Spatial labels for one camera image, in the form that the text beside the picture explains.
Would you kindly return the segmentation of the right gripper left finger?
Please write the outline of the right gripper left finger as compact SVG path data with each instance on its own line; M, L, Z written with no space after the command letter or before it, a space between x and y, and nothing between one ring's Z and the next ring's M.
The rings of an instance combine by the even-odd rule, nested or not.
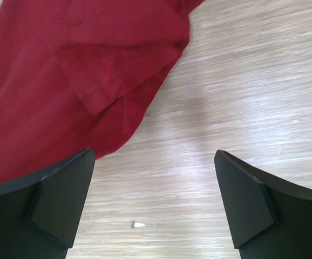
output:
M63 259L73 247L95 163L87 148L0 184L0 259Z

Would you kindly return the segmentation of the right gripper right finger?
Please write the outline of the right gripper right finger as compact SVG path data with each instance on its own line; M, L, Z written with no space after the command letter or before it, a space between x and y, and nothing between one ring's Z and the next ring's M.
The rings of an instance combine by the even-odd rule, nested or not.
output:
M241 258L312 258L312 189L218 150L216 176Z

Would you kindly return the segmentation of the red t shirt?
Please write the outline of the red t shirt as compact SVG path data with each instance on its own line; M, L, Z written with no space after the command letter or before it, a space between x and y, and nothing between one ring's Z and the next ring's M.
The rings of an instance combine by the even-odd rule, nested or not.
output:
M2 1L0 183L118 150L190 38L200 1Z

